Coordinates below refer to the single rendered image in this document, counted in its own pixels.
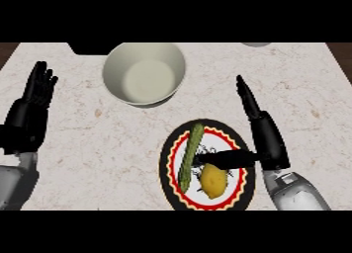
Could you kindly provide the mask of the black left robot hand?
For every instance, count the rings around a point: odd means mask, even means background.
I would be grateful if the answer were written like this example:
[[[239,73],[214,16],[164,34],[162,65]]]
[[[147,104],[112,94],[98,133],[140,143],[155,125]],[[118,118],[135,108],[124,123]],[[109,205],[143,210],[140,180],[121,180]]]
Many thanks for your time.
[[[0,125],[0,148],[5,155],[36,152],[45,139],[48,108],[59,78],[44,61],[35,63],[22,97],[13,102]]]

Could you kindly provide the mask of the black appliance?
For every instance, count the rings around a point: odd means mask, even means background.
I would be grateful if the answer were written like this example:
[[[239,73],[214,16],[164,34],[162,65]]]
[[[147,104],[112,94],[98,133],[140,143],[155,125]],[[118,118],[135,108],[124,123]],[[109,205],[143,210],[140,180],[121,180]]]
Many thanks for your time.
[[[70,50],[78,55],[107,55],[118,46],[116,42],[70,42]]]

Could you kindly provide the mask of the yellow lemon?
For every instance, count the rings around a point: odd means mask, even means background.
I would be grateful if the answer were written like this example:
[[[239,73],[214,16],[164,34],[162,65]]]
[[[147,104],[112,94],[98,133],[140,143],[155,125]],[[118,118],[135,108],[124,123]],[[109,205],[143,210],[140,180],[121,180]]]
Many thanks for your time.
[[[214,165],[205,164],[200,171],[199,184],[208,199],[218,198],[227,186],[226,171],[220,170]]]

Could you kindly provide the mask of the black red patterned plate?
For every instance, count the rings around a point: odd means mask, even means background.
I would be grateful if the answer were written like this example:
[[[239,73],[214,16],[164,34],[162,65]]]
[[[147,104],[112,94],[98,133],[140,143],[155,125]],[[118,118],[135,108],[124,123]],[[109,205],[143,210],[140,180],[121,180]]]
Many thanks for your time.
[[[180,168],[190,127],[200,123],[203,135],[196,152],[214,153],[223,150],[243,149],[246,144],[234,129],[224,123],[199,119],[183,123],[169,134],[159,159],[159,178],[166,200],[175,211],[242,211],[252,200],[255,191],[255,168],[227,171],[227,185],[223,195],[209,199],[200,190],[199,174],[202,166],[190,168],[190,184],[186,193],[177,185]]]

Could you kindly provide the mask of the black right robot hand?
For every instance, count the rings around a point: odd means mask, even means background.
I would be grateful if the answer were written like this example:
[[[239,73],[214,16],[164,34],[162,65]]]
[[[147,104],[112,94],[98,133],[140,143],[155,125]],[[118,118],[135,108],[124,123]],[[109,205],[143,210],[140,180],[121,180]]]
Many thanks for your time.
[[[192,165],[211,164],[221,170],[230,170],[252,167],[255,162],[260,162],[266,171],[288,169],[291,167],[289,156],[276,123],[268,112],[260,109],[240,75],[236,76],[236,92],[249,121],[255,151],[233,149],[196,154]]]

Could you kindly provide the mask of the green asparagus spear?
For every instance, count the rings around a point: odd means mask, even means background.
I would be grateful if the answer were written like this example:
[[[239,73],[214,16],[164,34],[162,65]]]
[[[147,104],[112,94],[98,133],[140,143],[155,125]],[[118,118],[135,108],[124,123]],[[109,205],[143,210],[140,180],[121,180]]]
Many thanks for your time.
[[[190,166],[193,161],[193,156],[196,152],[196,148],[203,135],[203,125],[196,123],[189,131],[189,137],[184,147],[184,154],[181,158],[180,168],[177,172],[177,184],[180,187],[180,191],[186,193],[190,183]]]

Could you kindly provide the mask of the white ceramic bowl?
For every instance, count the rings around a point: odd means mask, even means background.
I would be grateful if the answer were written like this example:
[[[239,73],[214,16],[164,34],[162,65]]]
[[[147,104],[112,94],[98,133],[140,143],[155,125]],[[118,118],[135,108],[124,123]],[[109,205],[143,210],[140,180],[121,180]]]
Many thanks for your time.
[[[175,93],[186,63],[168,42],[124,42],[109,52],[101,69],[103,84],[118,100],[153,107]]]

